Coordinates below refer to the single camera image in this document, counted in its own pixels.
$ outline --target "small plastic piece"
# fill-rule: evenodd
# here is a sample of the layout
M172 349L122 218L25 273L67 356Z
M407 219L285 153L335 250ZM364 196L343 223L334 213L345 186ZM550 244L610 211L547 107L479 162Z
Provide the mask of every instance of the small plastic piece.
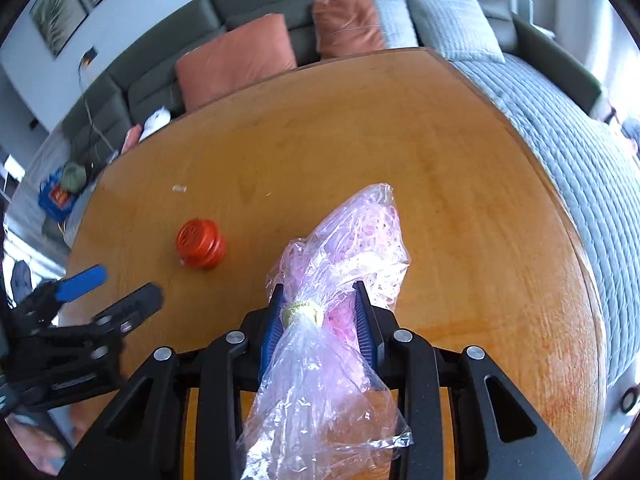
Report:
M196 218L182 226L175 247L186 267L212 269L225 256L226 240L211 220Z
M353 283L391 308L409 260L388 184L365 188L289 243L268 279L270 294L284 285L285 329L238 441L243 479L388 477L412 434L358 350Z

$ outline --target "blue handle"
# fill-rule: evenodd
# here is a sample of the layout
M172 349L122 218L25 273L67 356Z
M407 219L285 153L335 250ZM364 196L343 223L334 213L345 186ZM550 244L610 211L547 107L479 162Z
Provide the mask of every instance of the blue handle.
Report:
M96 265L90 269L76 274L72 278L58 282L56 288L56 300L60 303L68 303L84 296L94 288L107 281L107 269L102 265Z

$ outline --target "white object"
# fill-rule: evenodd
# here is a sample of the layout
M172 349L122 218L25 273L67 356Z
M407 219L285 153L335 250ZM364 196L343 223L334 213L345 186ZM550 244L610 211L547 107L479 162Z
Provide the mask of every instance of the white object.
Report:
M140 140L145 140L149 135L156 133L160 128L163 128L171 121L171 112L165 107L156 110L145 121L145 129L140 135Z
M418 46L406 0L373 0L387 48Z
M494 61L504 56L478 0L406 0L425 46L449 61Z

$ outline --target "wooden table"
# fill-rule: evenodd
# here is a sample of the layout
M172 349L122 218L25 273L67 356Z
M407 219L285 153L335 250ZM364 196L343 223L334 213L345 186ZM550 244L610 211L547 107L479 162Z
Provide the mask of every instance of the wooden table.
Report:
M175 121L117 160L87 208L68 270L102 263L110 280L68 306L63 322L85 322L154 281L166 303L127 339L125 370L161 345L206 346L266 304L265 275L290 239L377 182L394 187L412 256L399 323L434 346L485 348L588 471L606 348L578 235L507 120L423 49L279 76ZM185 269L175 253L178 229L194 217L215 220L228 238L214 271Z

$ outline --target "blue gripper pad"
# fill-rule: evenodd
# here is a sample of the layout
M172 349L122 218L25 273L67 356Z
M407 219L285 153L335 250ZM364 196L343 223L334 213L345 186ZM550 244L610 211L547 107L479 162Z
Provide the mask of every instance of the blue gripper pad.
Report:
M369 329L369 322L367 321L367 315L364 311L363 299L360 296L359 291L354 290L353 293L356 295L354 309L356 313L356 334L358 336L360 354L364 357L369 366L373 368L373 371L377 371L378 359L377 354L374 351L371 330ZM271 320L262 340L262 351L260 353L260 380L262 380L262 376L271 362L276 345L284 333L284 327L282 325L282 320L280 319L280 311L285 303L286 301L284 299L283 288L281 286L276 286L273 291L273 295L271 296L266 314L266 316L271 317Z
M60 280L56 286L56 301L68 303L84 296L107 281L107 269L102 265L93 266L66 280Z

